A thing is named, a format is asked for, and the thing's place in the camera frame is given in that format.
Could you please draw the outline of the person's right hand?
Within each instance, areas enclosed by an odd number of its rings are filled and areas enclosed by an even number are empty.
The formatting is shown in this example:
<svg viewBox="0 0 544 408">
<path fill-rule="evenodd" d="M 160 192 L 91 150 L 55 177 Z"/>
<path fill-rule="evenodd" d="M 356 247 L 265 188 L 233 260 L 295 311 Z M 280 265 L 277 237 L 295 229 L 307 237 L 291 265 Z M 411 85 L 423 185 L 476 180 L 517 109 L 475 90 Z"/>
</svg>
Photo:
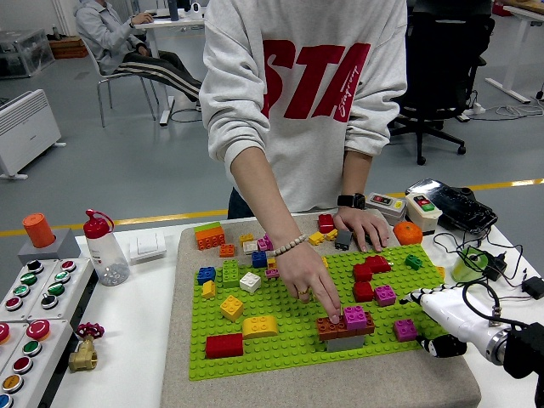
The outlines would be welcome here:
<svg viewBox="0 0 544 408">
<path fill-rule="evenodd" d="M 280 277 L 291 296 L 302 303 L 308 303 L 310 297 L 314 296 L 326 311 L 329 320 L 337 324 L 341 314 L 337 288 L 320 255 L 311 245 L 302 242 L 276 256 L 275 260 Z"/>
</svg>

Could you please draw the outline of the person's left hand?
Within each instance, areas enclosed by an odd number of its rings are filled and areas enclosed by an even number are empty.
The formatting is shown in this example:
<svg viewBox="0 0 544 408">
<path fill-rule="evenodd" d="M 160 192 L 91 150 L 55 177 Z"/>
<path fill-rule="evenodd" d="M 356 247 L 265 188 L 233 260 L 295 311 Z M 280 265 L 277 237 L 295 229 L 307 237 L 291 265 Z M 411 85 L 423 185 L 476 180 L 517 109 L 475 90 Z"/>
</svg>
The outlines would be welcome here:
<svg viewBox="0 0 544 408">
<path fill-rule="evenodd" d="M 350 230 L 356 235 L 358 247 L 362 252 L 369 249 L 366 236 L 370 238 L 371 246 L 376 252 L 380 252 L 388 245 L 388 225 L 373 213 L 351 207 L 339 207 L 333 220 L 338 230 Z"/>
</svg>

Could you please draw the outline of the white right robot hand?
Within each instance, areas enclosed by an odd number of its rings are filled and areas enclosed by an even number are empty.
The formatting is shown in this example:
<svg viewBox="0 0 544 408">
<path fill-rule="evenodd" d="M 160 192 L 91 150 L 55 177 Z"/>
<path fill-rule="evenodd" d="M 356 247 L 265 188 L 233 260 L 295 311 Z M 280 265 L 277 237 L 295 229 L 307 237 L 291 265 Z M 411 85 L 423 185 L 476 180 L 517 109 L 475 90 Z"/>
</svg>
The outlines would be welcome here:
<svg viewBox="0 0 544 408">
<path fill-rule="evenodd" d="M 442 285 L 409 292 L 399 302 L 419 304 L 449 334 L 461 342 L 472 343 L 493 364 L 503 364 L 511 328 L 498 321 L 472 294 L 460 287 Z"/>
</svg>

